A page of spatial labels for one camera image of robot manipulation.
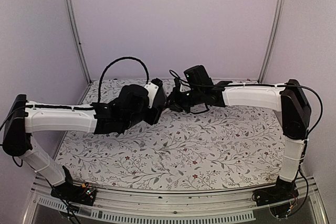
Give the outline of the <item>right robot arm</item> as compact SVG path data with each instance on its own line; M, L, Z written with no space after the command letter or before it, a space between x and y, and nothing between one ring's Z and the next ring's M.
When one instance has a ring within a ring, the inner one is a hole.
M271 196L282 201L290 195L309 136L311 106L305 88L295 79L281 84L234 84L231 81L214 84L202 65L185 70L185 80L173 70L170 74L175 87L168 96L167 106L173 111L189 113L192 107L203 104L207 108L252 106L281 113L285 151Z

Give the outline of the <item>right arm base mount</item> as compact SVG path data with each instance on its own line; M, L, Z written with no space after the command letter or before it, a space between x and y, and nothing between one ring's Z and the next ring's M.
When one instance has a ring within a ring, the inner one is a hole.
M284 186L271 186L253 191L251 199L257 206L275 204L281 201L295 199L299 196L297 188Z

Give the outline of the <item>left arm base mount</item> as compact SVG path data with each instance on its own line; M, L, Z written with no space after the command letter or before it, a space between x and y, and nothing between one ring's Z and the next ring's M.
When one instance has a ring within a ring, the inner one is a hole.
M51 195L53 197L86 206L93 206L97 195L97 189L90 187L87 183L85 183L84 186L79 186L64 182L61 185L52 186L51 188Z

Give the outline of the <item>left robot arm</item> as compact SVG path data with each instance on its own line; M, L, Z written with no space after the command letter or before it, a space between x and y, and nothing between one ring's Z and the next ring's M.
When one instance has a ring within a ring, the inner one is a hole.
M156 124L166 104L162 85L149 82L144 87L124 86L109 103L54 105L28 101L19 94L4 120L2 148L19 157L44 176L67 200L78 195L69 170L57 164L37 143L32 134L42 131L76 131L93 134L123 134L144 121Z

